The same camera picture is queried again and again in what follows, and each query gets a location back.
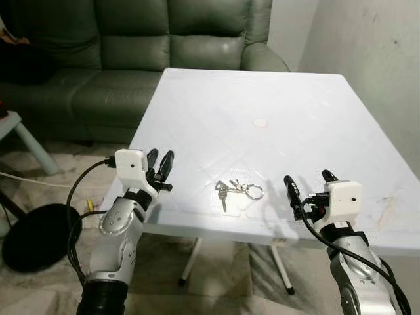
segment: black cable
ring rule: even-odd
[[[9,228],[12,228],[11,220],[9,219],[9,214],[6,211],[6,208],[0,203],[1,207],[3,208],[3,211],[5,212],[7,224],[9,225]]]
[[[77,276],[79,277],[80,282],[84,283],[85,281],[85,275],[83,274],[83,272],[81,271],[81,267],[80,267],[80,263],[79,263],[79,259],[77,257],[77,252],[75,250],[75,243],[77,241],[76,237],[74,236],[74,234],[71,234],[72,229],[75,227],[75,225],[72,225],[72,217],[71,217],[71,209],[70,209],[70,204],[72,202],[72,197],[73,194],[77,188],[77,185],[79,185],[79,183],[82,181],[82,179],[90,172],[92,171],[94,168],[103,165],[103,164],[109,164],[111,162],[111,159],[104,159],[102,161],[99,161],[95,164],[93,164],[92,166],[88,167],[78,178],[77,180],[74,182],[72,189],[70,189],[69,193],[68,193],[68,197],[67,197],[67,202],[66,202],[66,209],[67,209],[67,225],[68,225],[68,230],[69,232],[69,238],[68,238],[68,248],[67,248],[67,257],[68,260],[70,261],[70,264],[72,265],[73,269],[76,271]]]
[[[390,265],[384,261],[382,258],[379,258],[382,262],[382,265],[385,267],[385,269],[387,270],[389,276],[394,280],[395,280],[395,275],[394,272],[392,271],[392,268],[390,267]],[[401,308],[401,310],[403,310],[403,308],[405,308],[404,304],[403,304],[403,299],[401,298],[401,296],[399,295],[399,293],[395,290],[395,288],[393,288],[394,290],[394,294],[396,297],[396,301],[398,302],[399,307]]]
[[[317,231],[315,231],[315,229],[310,225],[310,223],[308,222],[308,219],[306,218],[306,212],[304,210],[305,205],[312,203],[313,201],[308,198],[306,200],[304,200],[301,204],[301,206],[299,207],[299,212],[301,213],[302,216],[302,220],[304,225],[308,228],[309,232],[315,236],[315,238],[322,242],[323,244],[327,245],[328,247],[335,249],[336,251],[347,255],[349,257],[352,257],[358,261],[360,261],[361,263],[364,263],[366,266],[374,269],[374,271],[376,271],[378,274],[380,274],[382,277],[384,277],[386,279],[387,282],[389,282],[389,284],[394,288],[394,292],[396,292],[396,298],[398,300],[398,305],[402,305],[401,311],[404,315],[411,315],[411,308],[410,308],[410,304],[408,303],[407,297],[404,294],[404,292],[402,291],[402,289],[400,288],[400,286],[396,283],[395,278],[393,277],[393,273],[392,274],[387,274],[385,271],[383,271],[382,269],[380,269],[376,264],[372,263],[371,261],[368,261],[367,259],[363,258],[362,256],[359,256],[355,253],[353,253],[352,251],[349,251],[345,248],[342,248],[340,246],[337,246],[333,243],[331,243],[330,241],[327,241],[324,237],[322,237],[322,235],[320,235],[319,233],[317,233]]]
[[[68,234],[68,239],[67,239],[67,256],[69,257],[69,261],[71,261],[72,259],[74,259],[74,255],[77,256],[77,252],[76,252],[76,248],[74,247],[74,250],[72,251],[72,247],[75,244],[72,244],[72,239],[74,237],[74,232],[76,231],[76,228],[79,224],[81,224],[81,221],[85,218],[88,217],[90,215],[102,215],[106,213],[106,211],[91,211],[88,213],[84,213],[82,214],[77,220],[76,222],[74,222],[72,229],[70,230],[70,233]],[[85,275],[82,273],[80,266],[79,266],[79,270],[76,270],[77,275],[79,277],[80,283],[83,286],[85,283]]]

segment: key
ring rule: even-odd
[[[218,192],[217,195],[218,195],[219,199],[222,200],[223,211],[224,212],[227,212],[227,209],[226,209],[226,198],[228,197],[228,191],[226,189],[221,188],[221,189],[219,189],[219,192]]]

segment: black round object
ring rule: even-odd
[[[67,254],[69,228],[66,205],[44,205],[20,219],[6,235],[3,242],[3,260],[18,272],[44,270]],[[80,217],[73,207],[71,219],[74,224]],[[81,224],[75,231],[77,239]]]

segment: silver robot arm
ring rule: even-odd
[[[155,173],[157,156],[156,149],[147,156],[138,150],[115,153],[117,175],[125,193],[100,220],[101,235],[91,255],[78,315],[124,314],[146,212],[160,190],[172,189],[164,182],[172,168],[173,152],[165,155]]]
[[[304,203],[301,203],[293,179],[290,176],[284,178],[295,219],[303,219],[303,206],[311,205],[312,212],[304,215],[312,220],[313,232],[381,268],[381,260],[370,249],[366,235],[353,231],[351,225],[361,209],[362,186],[357,182],[338,180],[328,170],[324,170],[323,176],[326,181],[324,192],[310,195]],[[327,252],[344,315],[396,314],[384,279],[377,271],[335,249],[329,248]]]

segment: sofa armrest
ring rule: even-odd
[[[241,70],[289,72],[284,61],[264,43],[246,46],[242,54]]]

